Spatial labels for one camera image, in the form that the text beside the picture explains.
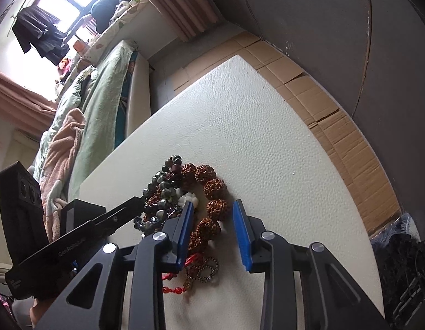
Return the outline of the person's left hand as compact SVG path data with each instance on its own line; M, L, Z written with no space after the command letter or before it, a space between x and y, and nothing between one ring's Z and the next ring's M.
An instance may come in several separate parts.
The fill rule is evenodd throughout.
M38 300L35 299L32 307L30 308L30 321L32 327L35 327L45 312L51 307L54 299Z

